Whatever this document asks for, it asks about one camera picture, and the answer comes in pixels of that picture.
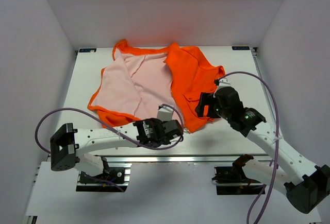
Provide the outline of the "orange zip jacket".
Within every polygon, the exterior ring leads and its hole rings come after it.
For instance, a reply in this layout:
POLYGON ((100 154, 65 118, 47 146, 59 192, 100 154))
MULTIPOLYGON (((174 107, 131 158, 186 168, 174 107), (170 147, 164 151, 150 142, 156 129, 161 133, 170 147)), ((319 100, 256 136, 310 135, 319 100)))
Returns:
POLYGON ((225 75, 196 46, 173 43, 162 49, 136 48, 126 40, 112 51, 113 62, 101 70, 101 83, 88 109, 112 127, 156 117, 161 104, 174 106, 188 132, 203 128, 212 118, 195 112, 202 92, 214 92, 214 80, 225 75))

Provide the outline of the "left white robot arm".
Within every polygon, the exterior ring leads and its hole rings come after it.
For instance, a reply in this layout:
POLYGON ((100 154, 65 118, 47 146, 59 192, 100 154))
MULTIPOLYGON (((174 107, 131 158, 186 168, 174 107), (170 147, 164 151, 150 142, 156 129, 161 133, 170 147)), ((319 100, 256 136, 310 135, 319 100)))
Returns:
POLYGON ((51 170, 76 169, 92 176, 97 182, 108 179, 109 169, 102 156, 94 151, 113 148, 165 150, 183 138, 179 121, 157 118, 139 120, 120 128, 75 129, 72 123, 62 125, 50 139, 51 170))

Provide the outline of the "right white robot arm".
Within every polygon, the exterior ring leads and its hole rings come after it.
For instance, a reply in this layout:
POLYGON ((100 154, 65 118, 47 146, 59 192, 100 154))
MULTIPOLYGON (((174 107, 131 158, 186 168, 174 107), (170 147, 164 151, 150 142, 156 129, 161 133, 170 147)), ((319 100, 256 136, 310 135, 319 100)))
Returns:
POLYGON ((262 148, 279 166, 274 188, 301 213, 310 213, 329 195, 329 166, 316 165, 284 139, 277 138, 264 116, 243 106, 234 88, 201 93, 195 111, 198 117, 223 118, 231 128, 262 148))

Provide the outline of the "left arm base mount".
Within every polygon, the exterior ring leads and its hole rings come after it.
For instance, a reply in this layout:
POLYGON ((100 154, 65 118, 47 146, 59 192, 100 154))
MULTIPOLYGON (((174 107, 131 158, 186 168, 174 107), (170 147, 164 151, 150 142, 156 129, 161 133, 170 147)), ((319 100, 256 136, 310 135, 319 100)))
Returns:
POLYGON ((87 173, 79 173, 77 192, 103 192, 124 193, 127 190, 130 178, 130 165, 123 163, 108 163, 102 157, 105 169, 102 174, 90 176, 87 173))

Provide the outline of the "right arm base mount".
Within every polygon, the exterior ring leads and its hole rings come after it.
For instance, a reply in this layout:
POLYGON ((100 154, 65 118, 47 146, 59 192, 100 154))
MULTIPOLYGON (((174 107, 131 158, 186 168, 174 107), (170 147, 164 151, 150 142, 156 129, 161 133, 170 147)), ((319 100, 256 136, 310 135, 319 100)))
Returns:
POLYGON ((216 186, 218 196, 258 195, 265 194, 263 184, 257 180, 247 178, 243 166, 254 157, 241 155, 231 166, 215 167, 212 183, 216 186))

